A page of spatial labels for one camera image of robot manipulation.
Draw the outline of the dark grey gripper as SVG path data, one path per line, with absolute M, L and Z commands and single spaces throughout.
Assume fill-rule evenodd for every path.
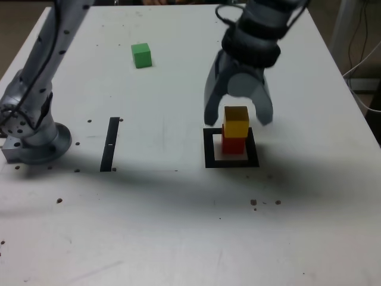
M 204 123 L 207 126 L 215 125 L 218 107 L 227 94 L 251 100 L 257 120 L 263 126 L 273 121 L 273 104 L 264 69 L 241 63 L 221 49 L 210 68 L 204 89 Z

